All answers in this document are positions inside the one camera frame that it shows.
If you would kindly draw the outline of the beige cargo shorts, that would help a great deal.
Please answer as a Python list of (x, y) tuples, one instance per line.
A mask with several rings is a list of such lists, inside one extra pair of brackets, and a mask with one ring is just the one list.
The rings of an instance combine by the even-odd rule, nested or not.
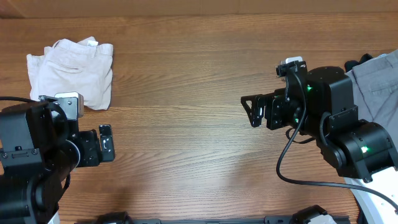
[(106, 110), (111, 102), (113, 44), (100, 44), (94, 37), (79, 42), (56, 41), (44, 48), (43, 55), (28, 54), (27, 73), (30, 98), (77, 92), (84, 105)]

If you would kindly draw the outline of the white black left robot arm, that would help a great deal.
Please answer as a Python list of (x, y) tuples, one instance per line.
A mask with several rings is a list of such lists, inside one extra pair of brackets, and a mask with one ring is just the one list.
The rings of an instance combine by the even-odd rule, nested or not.
[(78, 99), (19, 98), (1, 110), (1, 223), (52, 223), (76, 168), (115, 159), (111, 125), (80, 131)]

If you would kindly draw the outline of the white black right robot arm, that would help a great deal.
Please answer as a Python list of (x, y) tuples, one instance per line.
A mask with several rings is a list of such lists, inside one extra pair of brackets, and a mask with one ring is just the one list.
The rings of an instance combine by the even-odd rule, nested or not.
[(308, 136), (368, 223), (396, 223), (397, 148), (382, 125), (359, 118), (350, 77), (340, 67), (309, 70), (299, 57), (283, 61), (276, 74), (284, 88), (241, 98), (251, 126), (287, 128), (289, 142)]

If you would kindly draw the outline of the black garment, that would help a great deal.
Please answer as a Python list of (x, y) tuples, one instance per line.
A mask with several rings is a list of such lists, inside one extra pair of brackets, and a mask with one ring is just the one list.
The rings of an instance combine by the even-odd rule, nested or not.
[(349, 72), (353, 69), (353, 67), (357, 66), (357, 65), (361, 65), (362, 63), (367, 62), (368, 60), (373, 59), (373, 56), (370, 54), (364, 54), (359, 61), (357, 60), (349, 60), (347, 62), (345, 62), (344, 64), (344, 68), (345, 68), (345, 72)]

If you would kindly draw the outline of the grey shorts pile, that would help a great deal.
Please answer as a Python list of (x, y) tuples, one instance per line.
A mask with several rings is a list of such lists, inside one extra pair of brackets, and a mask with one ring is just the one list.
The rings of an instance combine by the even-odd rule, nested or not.
[(380, 124), (397, 144), (397, 51), (373, 57), (346, 74), (353, 82), (359, 119)]

